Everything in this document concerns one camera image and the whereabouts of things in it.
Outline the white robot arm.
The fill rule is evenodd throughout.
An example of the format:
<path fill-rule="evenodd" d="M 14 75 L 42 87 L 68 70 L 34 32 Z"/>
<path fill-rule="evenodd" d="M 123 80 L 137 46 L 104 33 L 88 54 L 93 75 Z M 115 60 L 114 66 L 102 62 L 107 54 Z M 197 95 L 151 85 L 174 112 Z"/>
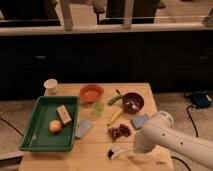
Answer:
<path fill-rule="evenodd" d="M 135 134 L 135 150 L 149 153 L 159 145 L 213 170 L 213 141 L 176 131 L 171 128 L 173 124 L 174 119 L 169 113 L 156 112 Z"/>

